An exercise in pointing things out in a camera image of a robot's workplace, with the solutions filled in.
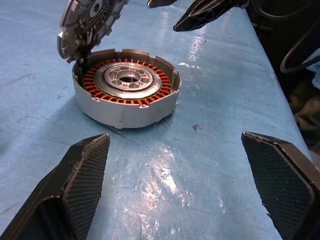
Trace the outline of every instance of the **table surface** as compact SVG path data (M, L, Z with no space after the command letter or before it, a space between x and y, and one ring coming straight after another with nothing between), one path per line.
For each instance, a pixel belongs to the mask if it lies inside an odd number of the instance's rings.
M109 133L88 240L281 239L241 133L271 135L309 153L246 11L173 32L191 1L159 9L145 2L125 6L95 48L144 50L180 72L174 113L142 129L102 126L77 105L72 64L56 47L65 0L1 3L0 233L70 145Z

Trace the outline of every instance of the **textured gripper pad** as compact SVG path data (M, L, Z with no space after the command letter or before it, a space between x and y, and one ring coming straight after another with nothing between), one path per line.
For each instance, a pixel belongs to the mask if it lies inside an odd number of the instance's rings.
M96 139L83 152L63 193L63 204L80 240L85 240L101 197L109 138Z
M283 240L297 234L313 202L311 187L276 146L242 137L256 188Z

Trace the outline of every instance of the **copper winding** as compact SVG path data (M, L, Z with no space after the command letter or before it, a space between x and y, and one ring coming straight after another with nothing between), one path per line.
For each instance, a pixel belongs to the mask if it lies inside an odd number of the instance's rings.
M94 76L95 76L96 72L105 65L108 65L110 63L122 62L122 61L123 60L121 58L118 58L117 60L111 59L111 60L102 61L102 62L96 64L95 66L93 66L84 75L84 78L83 78L84 89L87 90L95 98L100 98L103 100L107 100L110 102L116 102L116 103L139 104L139 105L149 105L150 103L152 103L156 100L159 100L159 99L161 99L171 93L171 81L163 71L161 71L156 66L153 66L151 64L146 63L145 61L143 61L143 62L141 62L139 60L134 61L133 59L130 59L131 63L137 63L137 64L141 64L143 66L146 66L146 67L154 70L159 75L159 77L161 78L161 81L162 81L162 85L161 85L160 90L157 93L155 93L154 95L152 95L150 97L144 98L144 99L122 99L122 98L110 96L110 95L100 91L94 83Z

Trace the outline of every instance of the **silver metal ring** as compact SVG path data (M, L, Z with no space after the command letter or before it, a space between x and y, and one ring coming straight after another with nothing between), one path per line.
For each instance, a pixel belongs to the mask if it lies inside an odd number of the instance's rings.
M101 67L95 85L106 94L122 99L144 99L161 88L161 78L152 69L137 63L117 62Z

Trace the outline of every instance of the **black cable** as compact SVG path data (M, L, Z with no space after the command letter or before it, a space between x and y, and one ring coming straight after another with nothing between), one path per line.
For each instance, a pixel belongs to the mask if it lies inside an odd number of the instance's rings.
M267 19L270 19L270 20L276 20L276 21L279 21L279 20L286 20L288 18L291 18L299 13L301 13L302 11L304 11L305 9L309 8L312 3L309 2L309 4L306 4L305 6L289 13L289 14L286 14L286 15L282 15L282 16L277 16L277 15L271 15L265 11L263 11L261 9L261 7L259 6L259 3L258 1L259 0L251 0L252 1L252 4L253 4L253 7L254 9L258 12L258 14L262 15L263 17L267 18Z
M300 46L300 44L313 32L313 30L317 27L317 25L320 23L320 18L310 27L310 29L305 33L304 36L302 36L299 41L289 50L289 52L285 55L284 59L281 62L280 70L281 72L285 74L297 72L300 70L305 69L306 67L309 67L312 64L315 64L320 61L320 54L315 56L309 61L306 61L305 63L302 63L298 66L290 67L286 69L286 64L288 62L288 59L291 58L292 54L297 50L297 48Z

